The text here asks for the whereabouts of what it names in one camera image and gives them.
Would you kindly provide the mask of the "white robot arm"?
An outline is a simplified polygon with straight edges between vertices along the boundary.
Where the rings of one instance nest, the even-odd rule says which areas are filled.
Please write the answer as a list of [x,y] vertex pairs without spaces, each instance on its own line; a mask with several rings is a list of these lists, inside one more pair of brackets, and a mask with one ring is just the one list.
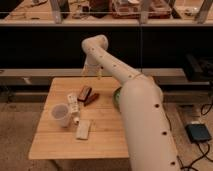
[[82,41],[83,73],[103,67],[120,84],[119,109],[132,171],[181,171],[178,152],[163,108],[163,92],[150,78],[107,52],[108,39]]

